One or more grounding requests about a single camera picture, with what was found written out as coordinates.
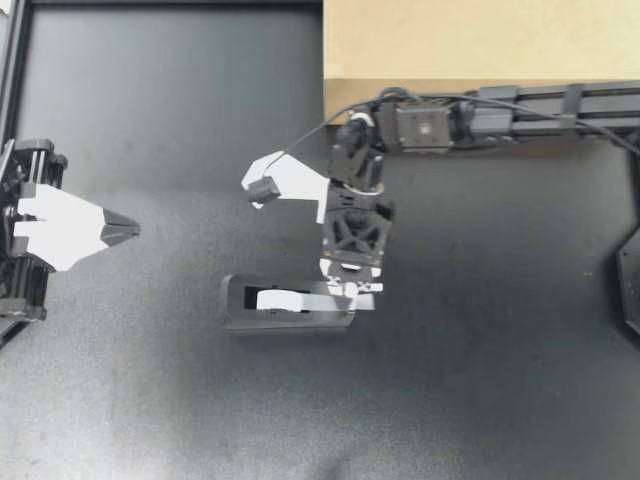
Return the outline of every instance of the robotic arm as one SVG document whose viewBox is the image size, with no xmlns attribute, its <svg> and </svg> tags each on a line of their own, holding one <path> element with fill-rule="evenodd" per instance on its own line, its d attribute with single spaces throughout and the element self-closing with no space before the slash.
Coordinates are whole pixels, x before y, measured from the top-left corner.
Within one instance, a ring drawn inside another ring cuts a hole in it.
<svg viewBox="0 0 640 480">
<path fill-rule="evenodd" d="M 44 320 L 50 273 L 137 236 L 133 220 L 60 190 L 68 161 L 49 140 L 9 140 L 0 156 L 0 348 Z"/>
<path fill-rule="evenodd" d="M 640 82 L 488 87 L 463 95 L 390 88 L 340 113 L 345 111 L 349 119 L 337 131 L 328 177 L 276 152 L 255 161 L 242 180 L 256 208 L 276 198 L 318 202 L 324 282 L 290 285 L 256 276 L 227 277 L 228 329 L 343 329 L 356 310 L 373 309 L 372 294 L 383 289 L 382 259 L 394 213 L 382 182 L 387 153 L 442 155 L 563 136 L 602 137 L 640 155 Z M 634 238 L 629 244 L 638 243 L 640 255 L 640 237 Z M 622 275 L 632 275 L 626 265 L 621 263 Z M 628 321 L 637 321 L 640 328 L 640 300 L 633 293 L 640 285 L 625 288 L 629 282 L 624 280 Z"/>
</svg>

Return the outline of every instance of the black tabletop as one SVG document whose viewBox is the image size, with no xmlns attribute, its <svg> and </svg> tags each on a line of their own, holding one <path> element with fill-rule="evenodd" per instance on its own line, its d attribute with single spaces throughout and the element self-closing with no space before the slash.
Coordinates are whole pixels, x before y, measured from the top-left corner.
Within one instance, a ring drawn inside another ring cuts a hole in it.
<svg viewBox="0 0 640 480">
<path fill-rule="evenodd" d="M 322 118 L 321 43 L 308 8 L 36 12 L 20 137 L 143 232 L 53 276 L 1 352 L 3 478 L 638 478 L 610 145 L 388 158 L 378 310 L 342 337 L 225 333 L 225 275 L 320 278 L 313 205 L 257 212 L 239 181 Z"/>
</svg>

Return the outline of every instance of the black cable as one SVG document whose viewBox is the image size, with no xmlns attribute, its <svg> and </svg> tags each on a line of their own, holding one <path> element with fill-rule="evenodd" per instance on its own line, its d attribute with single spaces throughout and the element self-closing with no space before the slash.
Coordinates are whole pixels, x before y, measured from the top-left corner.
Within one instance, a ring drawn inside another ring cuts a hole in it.
<svg viewBox="0 0 640 480">
<path fill-rule="evenodd" d="M 269 170 L 275 163 L 278 162 L 278 160 L 280 160 L 282 157 L 284 157 L 285 155 L 287 155 L 289 152 L 291 152 L 294 148 L 296 148 L 299 144 L 301 144 L 302 142 L 304 142 L 307 138 L 315 135 L 320 129 L 326 127 L 327 125 L 329 125 L 331 122 L 333 122 L 336 118 L 338 118 L 340 115 L 344 115 L 345 113 L 347 113 L 349 110 L 354 110 L 358 107 L 363 107 L 365 105 L 368 105 L 369 103 L 371 103 L 371 100 L 367 100 L 365 102 L 358 102 L 358 103 L 353 103 L 351 105 L 349 105 L 348 107 L 344 107 L 343 109 L 341 109 L 340 111 L 334 113 L 333 115 L 331 115 L 329 118 L 327 118 L 326 120 L 324 120 L 323 122 L 321 122 L 319 125 L 317 125 L 316 127 L 312 128 L 311 130 L 309 130 L 307 133 L 305 133 L 304 135 L 302 135 L 301 137 L 299 137 L 298 139 L 296 139 L 295 141 L 293 141 L 292 143 L 290 143 L 289 145 L 287 145 L 281 152 L 280 155 L 278 155 L 276 158 L 274 158 L 273 160 L 271 160 L 269 162 L 269 164 L 264 167 L 264 170 L 262 171 L 262 176 L 265 177 L 267 170 Z"/>
<path fill-rule="evenodd" d="M 16 338 L 20 332 L 31 325 L 29 322 L 13 322 L 0 334 L 0 350 L 2 350 L 11 340 Z"/>
<path fill-rule="evenodd" d="M 304 142 L 307 138 L 315 135 L 320 129 L 322 129 L 323 127 L 327 126 L 328 124 L 330 124 L 331 122 L 333 122 L 336 118 L 338 118 L 340 115 L 345 114 L 346 112 L 348 112 L 349 110 L 353 110 L 356 109 L 358 107 L 362 107 L 368 104 L 380 104 L 382 102 L 385 101 L 389 101 L 389 100 L 426 100 L 426 99 L 431 99 L 431 98 L 445 98 L 445 99 L 450 99 L 450 100 L 466 100 L 472 103 L 482 103 L 485 105 L 494 105 L 497 107 L 501 107 L 501 108 L 508 108 L 510 110 L 513 111 L 519 111 L 519 112 L 523 112 L 523 113 L 528 113 L 529 115 L 534 115 L 536 117 L 539 118 L 546 118 L 548 120 L 561 120 L 562 117 L 558 114 L 553 114 L 553 113 L 542 113 L 542 112 L 537 112 L 535 110 L 532 110 L 530 108 L 527 107 L 523 107 L 521 105 L 515 104 L 515 103 L 510 103 L 510 102 L 503 102 L 502 100 L 495 100 L 495 99 L 491 99 L 491 98 L 480 98 L 480 97 L 474 97 L 473 95 L 447 95 L 447 94 L 415 94 L 405 88 L 402 87 L 389 87 L 389 88 L 385 88 L 384 90 L 382 90 L 382 92 L 380 92 L 380 95 L 375 99 L 375 100 L 369 100 L 369 101 L 364 101 L 364 102 L 358 102 L 358 103 L 354 103 L 352 105 L 349 105 L 348 107 L 345 107 L 343 109 L 341 109 L 340 111 L 338 111 L 337 113 L 331 115 L 328 119 L 324 120 L 323 122 L 321 122 L 318 126 L 316 126 L 315 128 L 309 130 L 308 132 L 306 132 L 304 135 L 302 135 L 301 137 L 299 137 L 297 140 L 295 140 L 293 143 L 289 144 L 284 150 L 282 150 L 282 152 L 280 152 L 280 155 L 278 155 L 276 158 L 274 158 L 271 162 L 269 162 L 269 164 L 265 167 L 265 169 L 262 172 L 262 176 L 266 176 L 267 170 L 269 170 L 269 168 L 271 168 L 275 163 L 278 162 L 278 160 L 280 160 L 282 157 L 284 157 L 286 154 L 288 154 L 289 152 L 291 152 L 295 147 L 297 147 L 300 143 Z M 607 137 L 609 140 L 611 140 L 614 144 L 618 145 L 619 147 L 622 147 L 632 153 L 635 153 L 636 155 L 640 155 L 640 149 L 634 147 L 631 143 L 627 142 L 624 138 L 622 138 L 620 135 L 617 135 L 615 133 L 613 133 L 611 130 L 609 130 L 606 127 L 601 127 L 600 125 L 595 125 L 587 120 L 582 120 L 577 118 L 575 120 L 575 123 L 577 125 L 582 125 L 583 127 L 589 128 L 595 132 L 598 132 L 599 134 L 601 134 L 604 137 Z"/>
</svg>

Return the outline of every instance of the white plastic piece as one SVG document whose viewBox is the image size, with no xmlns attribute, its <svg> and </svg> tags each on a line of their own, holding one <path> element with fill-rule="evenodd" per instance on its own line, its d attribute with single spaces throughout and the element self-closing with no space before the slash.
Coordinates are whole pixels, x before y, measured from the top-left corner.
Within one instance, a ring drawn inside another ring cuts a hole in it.
<svg viewBox="0 0 640 480">
<path fill-rule="evenodd" d="M 326 277 L 327 275 L 329 275 L 329 267 L 331 266 L 331 260 L 329 260 L 328 258 L 321 258 L 319 263 L 320 263 L 320 272 L 322 272 L 322 275 Z"/>
<path fill-rule="evenodd" d="M 240 182 L 242 188 L 246 191 L 251 183 L 265 176 L 271 177 L 278 186 L 278 190 L 280 190 L 279 198 L 284 200 L 317 201 L 316 222 L 324 223 L 329 179 L 307 167 L 291 155 L 283 155 L 277 159 L 281 154 L 281 151 L 274 152 L 254 161 Z M 259 203 L 253 203 L 252 205 L 258 209 L 262 208 Z"/>
<path fill-rule="evenodd" d="M 35 197 L 21 198 L 18 213 L 37 220 L 16 222 L 14 236 L 28 237 L 27 252 L 58 272 L 109 247 L 100 239 L 102 208 L 50 185 L 38 184 Z"/>
<path fill-rule="evenodd" d="M 342 286 L 342 284 L 329 283 L 327 285 L 327 288 L 329 289 L 329 293 L 331 295 L 342 296 L 344 294 L 344 287 Z"/>
<path fill-rule="evenodd" d="M 360 265 L 352 265 L 351 263 L 341 263 L 340 265 L 342 265 L 342 268 L 345 268 L 347 270 L 361 270 L 362 267 Z"/>
<path fill-rule="evenodd" d="M 375 123 L 373 123 L 373 118 L 371 118 L 370 115 L 364 112 L 356 112 L 353 115 L 351 115 L 351 117 L 349 117 L 349 120 L 357 120 L 357 119 L 364 120 L 365 123 L 369 125 L 371 128 L 375 127 Z"/>
<path fill-rule="evenodd" d="M 299 293 L 291 290 L 261 290 L 256 298 L 257 310 L 286 310 L 288 312 L 335 312 L 343 310 L 336 303 L 333 295 Z M 348 310 L 375 310 L 373 295 L 365 293 L 356 295 L 349 304 Z"/>
<path fill-rule="evenodd" d="M 384 291 L 384 284 L 383 283 L 370 283 L 369 284 L 369 291 L 371 293 L 381 293 L 382 291 Z"/>
<path fill-rule="evenodd" d="M 347 282 L 344 284 L 344 296 L 348 298 L 356 298 L 358 296 L 358 284 Z"/>
</svg>

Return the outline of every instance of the cardboard box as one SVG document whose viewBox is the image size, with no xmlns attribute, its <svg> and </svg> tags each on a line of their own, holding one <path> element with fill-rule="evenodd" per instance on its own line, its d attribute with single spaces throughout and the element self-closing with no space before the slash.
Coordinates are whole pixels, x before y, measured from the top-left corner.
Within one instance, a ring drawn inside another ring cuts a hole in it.
<svg viewBox="0 0 640 480">
<path fill-rule="evenodd" d="M 325 0 L 325 114 L 389 86 L 640 79 L 640 0 Z"/>
</svg>

